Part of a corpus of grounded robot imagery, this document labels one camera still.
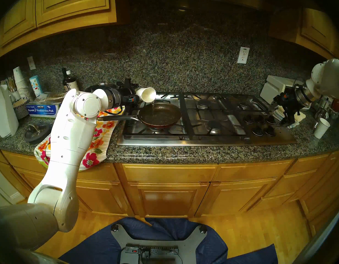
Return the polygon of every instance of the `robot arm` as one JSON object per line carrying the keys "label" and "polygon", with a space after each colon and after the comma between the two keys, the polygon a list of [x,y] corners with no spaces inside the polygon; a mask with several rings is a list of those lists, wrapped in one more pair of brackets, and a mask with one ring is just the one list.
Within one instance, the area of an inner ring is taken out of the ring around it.
{"label": "robot arm", "polygon": [[96,118],[100,111],[139,100],[127,97],[116,89],[93,93],[72,89],[66,94],[51,131],[51,158],[44,178],[27,204],[0,208],[0,228],[5,229],[13,247],[35,250],[57,231],[74,227],[79,210],[79,165],[92,141]]}
{"label": "robot arm", "polygon": [[289,126],[294,124],[294,114],[305,106],[310,105],[321,95],[333,96],[339,99],[339,60],[331,59],[317,64],[311,73],[311,78],[298,88],[286,88],[284,93],[274,98],[270,108],[276,103],[284,108],[285,117],[280,124]]}

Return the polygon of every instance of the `floral dish towel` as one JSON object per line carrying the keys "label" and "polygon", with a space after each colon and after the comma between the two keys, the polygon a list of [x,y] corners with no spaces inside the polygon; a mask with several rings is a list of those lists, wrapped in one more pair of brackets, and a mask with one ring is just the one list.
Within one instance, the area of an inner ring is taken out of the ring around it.
{"label": "floral dish towel", "polygon": [[[118,113],[121,111],[121,108],[108,109],[108,112]],[[100,112],[99,117],[109,115],[106,112]],[[118,121],[97,121],[96,128],[94,132],[94,137],[88,148],[87,153],[83,157],[82,162],[80,163],[79,171],[88,169],[97,165],[104,159],[106,159],[106,151],[108,144],[110,143],[111,135],[115,129]],[[44,167],[48,167],[51,156],[51,144],[50,144],[51,134],[49,134],[39,145],[34,149],[34,155],[36,159]]]}

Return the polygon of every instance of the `granite backsplash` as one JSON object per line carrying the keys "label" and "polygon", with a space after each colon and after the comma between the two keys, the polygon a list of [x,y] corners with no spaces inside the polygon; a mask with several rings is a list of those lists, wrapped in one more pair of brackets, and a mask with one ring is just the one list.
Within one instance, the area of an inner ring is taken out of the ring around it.
{"label": "granite backsplash", "polygon": [[[81,90],[130,77],[157,91],[259,94],[268,75],[309,78],[323,57],[268,36],[269,13],[227,4],[223,12],[188,9],[163,0],[131,0],[131,24],[67,32],[19,47],[0,59],[12,75],[38,75],[45,91],[62,92],[61,68]],[[237,64],[240,46],[250,48]],[[33,56],[36,70],[27,57]]]}

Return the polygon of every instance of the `bottle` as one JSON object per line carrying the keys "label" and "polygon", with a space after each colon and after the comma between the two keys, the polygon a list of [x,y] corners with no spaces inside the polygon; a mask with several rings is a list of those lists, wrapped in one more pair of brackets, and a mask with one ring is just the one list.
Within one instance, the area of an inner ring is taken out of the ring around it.
{"label": "bottle", "polygon": [[66,81],[68,90],[76,89],[77,91],[79,91],[77,79],[75,77],[70,76],[71,74],[70,70],[67,70],[66,73],[67,73],[67,77],[65,78],[65,81]]}
{"label": "bottle", "polygon": [[66,83],[66,77],[67,77],[66,68],[62,68],[62,74],[63,74],[62,85],[63,85],[64,90],[66,92],[68,92],[68,87],[67,87],[67,83]]}

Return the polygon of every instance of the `blue cloth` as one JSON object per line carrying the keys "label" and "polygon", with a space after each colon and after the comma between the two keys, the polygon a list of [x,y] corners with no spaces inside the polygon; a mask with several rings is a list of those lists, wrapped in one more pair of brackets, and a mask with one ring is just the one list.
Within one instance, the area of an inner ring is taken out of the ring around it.
{"label": "blue cloth", "polygon": [[[133,239],[143,240],[184,240],[192,231],[200,225],[187,219],[146,219],[152,224],[143,223],[135,218],[123,218],[114,224],[121,224],[126,232]],[[111,263],[116,264],[121,247],[111,234],[111,226],[97,231],[85,239],[79,245],[62,255],[59,259],[67,263]],[[211,227],[207,226],[207,236],[196,249],[197,264],[276,264],[269,262],[270,259],[277,259],[273,247],[248,253],[242,256],[227,259],[228,248],[221,237]]]}
{"label": "blue cloth", "polygon": [[225,264],[278,264],[278,258],[274,244],[241,256],[227,259]]}

